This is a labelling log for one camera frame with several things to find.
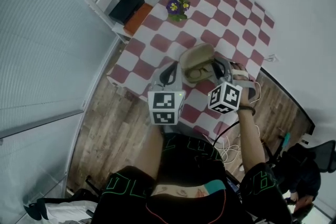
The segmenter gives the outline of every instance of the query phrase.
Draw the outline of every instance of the potted plant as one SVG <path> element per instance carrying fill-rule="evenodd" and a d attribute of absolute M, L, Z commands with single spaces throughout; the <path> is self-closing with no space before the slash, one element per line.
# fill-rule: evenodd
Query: potted plant
<path fill-rule="evenodd" d="M 168 17 L 175 22 L 188 19 L 184 13 L 189 8 L 190 1 L 188 0 L 169 0 L 166 6 L 166 9 L 168 10 Z"/>

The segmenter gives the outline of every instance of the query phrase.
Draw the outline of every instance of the white cube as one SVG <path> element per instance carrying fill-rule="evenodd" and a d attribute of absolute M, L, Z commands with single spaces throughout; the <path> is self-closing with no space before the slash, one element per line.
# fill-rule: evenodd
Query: white cube
<path fill-rule="evenodd" d="M 184 106 L 185 91 L 149 91 L 152 124 L 176 125 Z"/>
<path fill-rule="evenodd" d="M 222 114 L 238 110 L 242 89 L 241 86 L 223 82 L 208 94 L 208 107 Z"/>

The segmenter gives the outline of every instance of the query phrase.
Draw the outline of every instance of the wooden floor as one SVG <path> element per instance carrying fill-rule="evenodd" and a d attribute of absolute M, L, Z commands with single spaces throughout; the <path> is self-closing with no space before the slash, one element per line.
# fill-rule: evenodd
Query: wooden floor
<path fill-rule="evenodd" d="M 105 73 L 113 67 L 124 45 L 120 44 Z M 256 124 L 263 139 L 274 153 L 280 140 L 278 135 L 291 134 L 290 146 L 297 143 L 311 124 L 295 103 L 269 78 L 260 73 L 261 99 L 254 103 L 257 111 Z M 72 157 L 68 187 L 76 191 L 90 189 L 85 179 L 88 175 L 98 187 L 103 187 L 111 172 L 132 165 L 144 137 L 150 128 L 147 104 L 122 88 L 109 83 L 103 76 L 93 95 L 85 116 Z M 231 144 L 239 145 L 239 125 L 228 134 Z M 228 152 L 228 162 L 237 152 Z M 238 180 L 244 172 L 239 171 L 241 154 L 234 162 L 225 164 L 226 169 Z"/>

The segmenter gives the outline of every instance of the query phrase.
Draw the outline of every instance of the wall socket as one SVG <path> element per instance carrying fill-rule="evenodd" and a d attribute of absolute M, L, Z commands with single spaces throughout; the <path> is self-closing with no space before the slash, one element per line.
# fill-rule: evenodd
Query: wall socket
<path fill-rule="evenodd" d="M 280 59 L 275 54 L 271 54 L 267 58 L 265 58 L 265 61 L 268 61 L 268 62 L 279 62 Z"/>

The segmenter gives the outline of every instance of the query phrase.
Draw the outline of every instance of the red and white tablecloth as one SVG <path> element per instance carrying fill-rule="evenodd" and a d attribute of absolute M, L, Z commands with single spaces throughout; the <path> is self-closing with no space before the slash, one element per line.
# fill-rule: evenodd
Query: red and white tablecloth
<path fill-rule="evenodd" d="M 181 53 L 207 42 L 217 54 L 246 66 L 255 80 L 267 55 L 274 27 L 272 17 L 254 0 L 190 0 L 188 20 L 168 19 L 166 4 L 160 0 L 126 46 L 108 73 L 111 83 L 127 88 L 147 100 L 154 71 L 176 61 Z M 222 115 L 207 108 L 211 81 L 197 85 L 183 83 L 186 91 L 180 121 L 214 138 L 237 119 L 235 112 Z"/>

